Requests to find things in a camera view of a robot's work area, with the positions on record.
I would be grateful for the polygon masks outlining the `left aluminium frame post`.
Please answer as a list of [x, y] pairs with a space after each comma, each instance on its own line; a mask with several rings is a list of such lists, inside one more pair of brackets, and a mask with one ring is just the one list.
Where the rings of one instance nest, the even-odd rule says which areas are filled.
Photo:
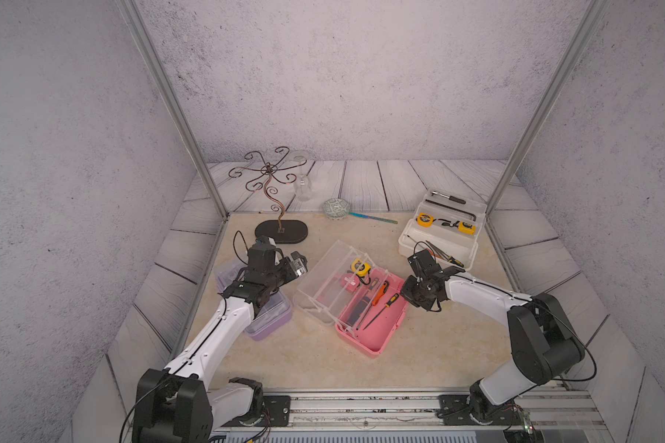
[[202, 179], [205, 190], [214, 202], [214, 207], [216, 208], [217, 213], [226, 220], [229, 217], [229, 212], [225, 208], [225, 204], [212, 180], [210, 170], [207, 167], [182, 106], [177, 99], [177, 94], [175, 94], [175, 90], [168, 79], [164, 65], [157, 53], [155, 45], [153, 44], [153, 39], [148, 33], [137, 2], [133, 0], [119, 0], [116, 3], [124, 15], [135, 44], [155, 82], [156, 88], [166, 106], [166, 110], [177, 128], [178, 134], [184, 143], [184, 147], [190, 156], [199, 177]]

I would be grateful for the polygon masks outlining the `aluminium frame post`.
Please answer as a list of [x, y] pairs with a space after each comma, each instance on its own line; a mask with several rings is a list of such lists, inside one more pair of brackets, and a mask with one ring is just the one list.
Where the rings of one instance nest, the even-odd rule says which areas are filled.
[[199, 177], [202, 179], [205, 190], [214, 202], [214, 207], [216, 208], [217, 213], [226, 220], [229, 217], [229, 212], [225, 208], [225, 204], [212, 180], [210, 170], [207, 167], [182, 106], [177, 99], [177, 94], [175, 94], [175, 90], [168, 79], [164, 65], [157, 53], [155, 45], [153, 44], [153, 39], [148, 33], [137, 2], [133, 0], [119, 0], [116, 3], [124, 15], [135, 44], [155, 82], [156, 88], [166, 106], [166, 110], [177, 128], [178, 134], [184, 143], [184, 147], [190, 156]]
[[566, 81], [568, 81], [574, 68], [580, 61], [592, 35], [600, 26], [600, 22], [610, 3], [608, 0], [592, 0], [587, 5], [587, 10], [578, 23], [576, 32], [567, 45], [534, 113], [505, 164], [504, 171], [488, 202], [486, 211], [488, 215], [499, 208], [502, 197], [508, 186], [510, 186], [513, 176], [526, 159], [526, 155], [528, 155], [539, 131], [560, 97], [563, 86], [565, 86]]

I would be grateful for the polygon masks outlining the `pink toolbox with clear lid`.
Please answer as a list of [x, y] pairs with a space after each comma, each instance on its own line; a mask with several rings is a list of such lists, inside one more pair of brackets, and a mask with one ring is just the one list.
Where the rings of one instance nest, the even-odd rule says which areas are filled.
[[[354, 274], [351, 264], [356, 258], [369, 263], [371, 271], [365, 278], [358, 277], [360, 286], [354, 293], [349, 293], [340, 286], [339, 281], [345, 274]], [[356, 328], [349, 330], [347, 317], [355, 304], [361, 297], [374, 297], [385, 280], [388, 280], [390, 285], [379, 304], [371, 308], [357, 332]], [[404, 282], [404, 279], [391, 271], [377, 266], [368, 254], [337, 240], [302, 277], [293, 302], [297, 308], [321, 324], [334, 328], [341, 339], [362, 354], [376, 358], [386, 349], [395, 332], [401, 327], [406, 317], [408, 301], [400, 296], [367, 330], [363, 328], [393, 295], [400, 293]]]

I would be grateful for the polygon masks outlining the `right aluminium frame post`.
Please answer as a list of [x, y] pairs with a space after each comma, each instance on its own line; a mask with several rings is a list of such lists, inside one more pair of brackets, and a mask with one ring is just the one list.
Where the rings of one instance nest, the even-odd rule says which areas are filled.
[[502, 197], [508, 186], [510, 186], [513, 176], [526, 159], [526, 155], [528, 155], [539, 131], [560, 97], [563, 86], [565, 86], [566, 81], [568, 81], [574, 68], [580, 61], [592, 35], [600, 26], [600, 22], [610, 3], [608, 0], [592, 0], [587, 5], [587, 10], [578, 23], [576, 32], [567, 45], [534, 113], [505, 164], [504, 171], [488, 202], [486, 211], [488, 215], [499, 208]]

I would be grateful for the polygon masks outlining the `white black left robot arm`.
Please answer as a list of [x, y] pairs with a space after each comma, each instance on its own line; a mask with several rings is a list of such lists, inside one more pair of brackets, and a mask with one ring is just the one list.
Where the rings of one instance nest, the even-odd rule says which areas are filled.
[[271, 296], [307, 270], [305, 256], [297, 251], [286, 255], [273, 238], [258, 237], [244, 267], [222, 291], [215, 314], [191, 344], [164, 368], [142, 375], [120, 435], [134, 442], [207, 442], [214, 430], [231, 421], [268, 428], [260, 382], [232, 378], [216, 391], [209, 387], [235, 341]]

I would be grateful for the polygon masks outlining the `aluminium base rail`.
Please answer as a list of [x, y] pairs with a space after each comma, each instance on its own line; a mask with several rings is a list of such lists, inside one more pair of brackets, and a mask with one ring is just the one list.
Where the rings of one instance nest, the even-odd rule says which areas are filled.
[[610, 442], [583, 391], [550, 386], [474, 420], [462, 389], [279, 389], [271, 427], [224, 427], [216, 442]]

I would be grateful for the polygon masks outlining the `small yellow black screwdriver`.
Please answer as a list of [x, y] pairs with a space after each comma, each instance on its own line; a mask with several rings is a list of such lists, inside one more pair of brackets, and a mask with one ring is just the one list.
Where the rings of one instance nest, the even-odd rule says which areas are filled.
[[400, 297], [400, 293], [396, 293], [393, 295], [383, 306], [382, 310], [378, 312], [375, 317], [363, 328], [363, 330], [367, 330], [371, 326], [371, 324], [378, 319], [382, 315], [382, 313], [387, 309], [390, 308]]

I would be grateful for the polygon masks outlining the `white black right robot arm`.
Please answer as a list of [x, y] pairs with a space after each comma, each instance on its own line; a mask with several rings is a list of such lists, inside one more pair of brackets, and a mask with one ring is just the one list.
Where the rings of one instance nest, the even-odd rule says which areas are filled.
[[469, 415], [476, 423], [491, 424], [516, 397], [556, 380], [592, 356], [553, 295], [512, 293], [459, 267], [443, 269], [428, 250], [407, 261], [413, 274], [401, 295], [410, 305], [438, 312], [442, 302], [452, 301], [507, 328], [512, 358], [469, 389]]

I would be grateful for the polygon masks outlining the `yellow tape measure pink box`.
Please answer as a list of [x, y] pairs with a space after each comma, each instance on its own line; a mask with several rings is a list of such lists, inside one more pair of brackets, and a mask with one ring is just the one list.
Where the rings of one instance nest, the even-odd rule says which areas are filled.
[[351, 264], [351, 271], [359, 278], [365, 278], [371, 271], [371, 265], [361, 258], [356, 258]]

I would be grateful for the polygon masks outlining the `clear glass bottle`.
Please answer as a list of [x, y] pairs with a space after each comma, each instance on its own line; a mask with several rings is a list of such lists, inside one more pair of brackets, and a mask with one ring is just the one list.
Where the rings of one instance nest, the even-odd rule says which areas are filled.
[[314, 166], [312, 154], [309, 151], [297, 150], [293, 152], [292, 160], [296, 163], [296, 197], [301, 202], [309, 201], [312, 197], [310, 182], [310, 168]]

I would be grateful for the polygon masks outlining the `pliers in white box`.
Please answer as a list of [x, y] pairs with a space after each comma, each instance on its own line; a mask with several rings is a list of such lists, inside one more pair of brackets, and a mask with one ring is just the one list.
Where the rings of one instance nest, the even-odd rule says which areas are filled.
[[430, 241], [420, 241], [421, 245], [428, 249], [430, 251], [430, 254], [434, 258], [437, 258], [438, 260], [443, 260], [448, 263], [450, 263], [452, 266], [456, 266], [462, 269], [465, 269], [465, 264], [461, 262], [460, 260], [457, 260], [454, 256], [446, 253], [443, 251], [440, 247], [437, 247], [437, 245], [434, 245], [434, 243]]

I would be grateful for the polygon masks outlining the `yellow tape measure left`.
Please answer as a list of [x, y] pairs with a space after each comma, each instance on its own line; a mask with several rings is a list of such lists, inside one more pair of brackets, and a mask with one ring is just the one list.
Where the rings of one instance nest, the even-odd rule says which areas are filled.
[[418, 224], [419, 226], [422, 226], [422, 227], [431, 227], [432, 224], [434, 223], [434, 218], [433, 218], [432, 216], [430, 216], [430, 214], [428, 214], [428, 213], [423, 213], [423, 212], [421, 212], [421, 213], [417, 216], [416, 221], [417, 221], [417, 224]]

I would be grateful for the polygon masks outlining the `black silver ratchet tool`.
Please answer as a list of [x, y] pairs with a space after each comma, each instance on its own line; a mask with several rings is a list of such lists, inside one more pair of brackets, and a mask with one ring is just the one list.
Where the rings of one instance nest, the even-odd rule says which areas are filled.
[[430, 195], [432, 195], [432, 197], [447, 199], [448, 201], [452, 201], [452, 202], [455, 202], [455, 203], [458, 203], [458, 204], [461, 204], [461, 205], [466, 205], [467, 204], [467, 201], [465, 199], [461, 199], [459, 197], [452, 196], [452, 195], [446, 195], [446, 194], [443, 194], [441, 192], [437, 192], [437, 191], [433, 191], [433, 190], [430, 191]]

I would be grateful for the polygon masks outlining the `yellow tape measure right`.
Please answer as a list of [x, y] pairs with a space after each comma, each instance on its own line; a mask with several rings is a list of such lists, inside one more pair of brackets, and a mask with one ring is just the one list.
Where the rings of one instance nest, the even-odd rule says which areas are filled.
[[469, 236], [474, 236], [474, 234], [476, 234], [475, 225], [463, 223], [462, 221], [458, 223], [458, 230], [463, 234], [468, 234]]

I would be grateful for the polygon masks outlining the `long black hex key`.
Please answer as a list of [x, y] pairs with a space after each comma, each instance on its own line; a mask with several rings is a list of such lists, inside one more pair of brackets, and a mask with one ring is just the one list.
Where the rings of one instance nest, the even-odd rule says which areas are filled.
[[458, 208], [455, 208], [455, 207], [452, 207], [452, 206], [448, 206], [448, 205], [445, 205], [445, 204], [443, 204], [443, 203], [439, 203], [439, 202], [436, 202], [436, 201], [433, 201], [433, 200], [430, 200], [430, 199], [425, 199], [425, 202], [428, 203], [428, 204], [430, 204], [430, 205], [434, 205], [434, 206], [437, 206], [437, 207], [445, 208], [445, 210], [450, 210], [451, 212], [457, 212], [457, 213], [464, 214], [465, 217], [471, 219], [471, 220], [474, 221], [474, 222], [478, 219], [477, 216], [476, 216], [476, 214], [474, 214], [474, 213], [472, 213], [472, 212], [466, 212], [465, 210], [460, 210], [460, 209], [458, 209]]

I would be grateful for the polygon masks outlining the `white open toolbox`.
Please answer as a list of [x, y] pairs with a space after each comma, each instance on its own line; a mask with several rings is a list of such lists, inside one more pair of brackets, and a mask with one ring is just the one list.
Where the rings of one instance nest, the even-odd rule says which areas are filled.
[[[452, 201], [448, 201], [447, 199], [432, 197], [432, 195], [430, 195], [430, 191], [432, 190], [441, 192], [446, 195], [452, 195], [461, 199], [465, 199], [467, 204], [461, 205]], [[451, 212], [450, 210], [445, 210], [445, 208], [430, 205], [425, 202], [425, 199], [443, 203], [460, 210], [465, 210], [466, 212], [472, 212], [476, 214], [478, 219], [473, 222], [464, 214]], [[421, 245], [420, 241], [430, 241], [434, 243], [434, 245], [437, 245], [437, 247], [440, 247], [446, 253], [454, 256], [457, 260], [463, 262], [465, 264], [465, 269], [469, 271], [472, 269], [476, 255], [478, 253], [478, 246], [480, 245], [480, 233], [482, 232], [486, 221], [486, 210], [487, 206], [478, 200], [470, 199], [467, 197], [460, 197], [449, 192], [431, 189], [421, 199], [419, 206], [417, 206], [417, 210], [411, 219], [407, 222], [406, 227], [398, 238], [398, 252], [404, 257], [411, 256], [425, 248], [423, 245]], [[416, 219], [421, 212], [428, 213], [434, 218], [434, 223], [431, 227], [422, 227], [417, 224]], [[474, 234], [474, 236], [469, 236], [468, 234], [461, 233], [458, 230], [459, 222], [475, 225], [476, 234]], [[451, 265], [450, 263], [443, 260], [438, 260], [438, 262], [443, 267]]]

